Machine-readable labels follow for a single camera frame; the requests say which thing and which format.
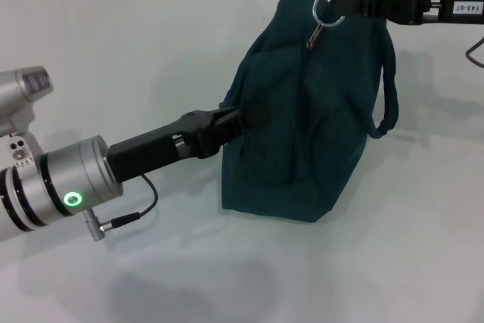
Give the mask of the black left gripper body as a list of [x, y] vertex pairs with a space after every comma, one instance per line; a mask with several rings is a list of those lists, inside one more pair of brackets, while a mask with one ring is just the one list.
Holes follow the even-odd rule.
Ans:
[[117, 182], [197, 156], [194, 133], [203, 125], [199, 110], [158, 129], [109, 146], [107, 163]]

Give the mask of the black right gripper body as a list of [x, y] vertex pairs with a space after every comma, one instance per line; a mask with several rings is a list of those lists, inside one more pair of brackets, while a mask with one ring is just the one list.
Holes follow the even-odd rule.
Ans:
[[393, 23], [482, 24], [483, 0], [391, 0]]

